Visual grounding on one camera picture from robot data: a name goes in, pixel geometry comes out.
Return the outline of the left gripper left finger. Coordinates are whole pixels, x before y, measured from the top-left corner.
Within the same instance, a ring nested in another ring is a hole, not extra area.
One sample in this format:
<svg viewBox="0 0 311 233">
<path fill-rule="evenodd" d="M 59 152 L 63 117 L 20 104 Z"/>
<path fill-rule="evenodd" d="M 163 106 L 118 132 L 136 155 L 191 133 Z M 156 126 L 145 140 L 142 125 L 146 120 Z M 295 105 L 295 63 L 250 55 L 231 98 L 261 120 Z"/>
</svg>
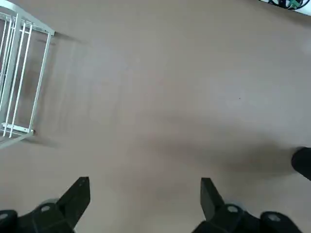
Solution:
<svg viewBox="0 0 311 233">
<path fill-rule="evenodd" d="M 46 201 L 25 215 L 0 211 L 2 233 L 73 233 L 90 204 L 89 177 L 79 177 L 56 201 Z"/>
</svg>

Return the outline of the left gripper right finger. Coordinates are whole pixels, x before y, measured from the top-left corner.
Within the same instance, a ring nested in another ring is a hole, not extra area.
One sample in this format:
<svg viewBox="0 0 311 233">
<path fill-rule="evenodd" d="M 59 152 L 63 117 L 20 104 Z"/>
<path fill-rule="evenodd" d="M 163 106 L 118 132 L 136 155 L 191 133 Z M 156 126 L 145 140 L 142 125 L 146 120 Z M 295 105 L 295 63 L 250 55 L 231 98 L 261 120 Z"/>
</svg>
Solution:
<svg viewBox="0 0 311 233">
<path fill-rule="evenodd" d="M 205 216 L 195 233 L 300 233 L 286 215 L 266 211 L 260 217 L 251 215 L 238 205 L 225 203 L 210 178 L 200 182 L 200 204 Z"/>
</svg>

